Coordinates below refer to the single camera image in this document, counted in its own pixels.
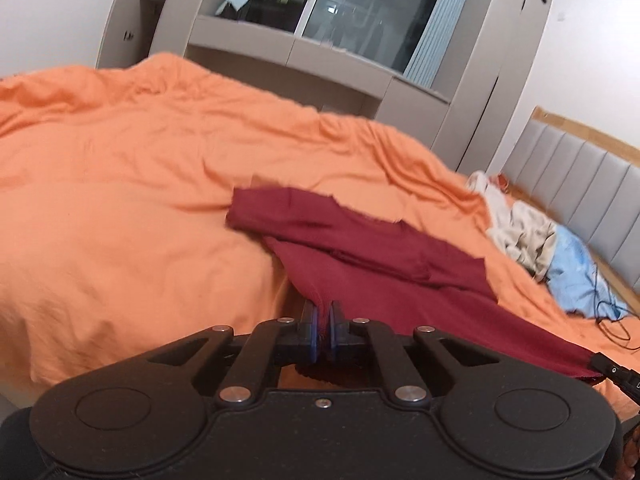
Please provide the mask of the person's right hand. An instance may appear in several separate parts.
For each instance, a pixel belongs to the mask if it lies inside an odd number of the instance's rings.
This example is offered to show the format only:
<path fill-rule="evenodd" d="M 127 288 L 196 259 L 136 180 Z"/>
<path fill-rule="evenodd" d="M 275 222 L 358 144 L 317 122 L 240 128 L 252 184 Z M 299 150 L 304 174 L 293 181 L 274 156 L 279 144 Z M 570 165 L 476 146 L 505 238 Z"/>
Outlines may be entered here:
<path fill-rule="evenodd" d="M 628 436 L 623 448 L 623 454 L 618 461 L 614 480 L 638 480 L 640 471 L 640 425 Z"/>

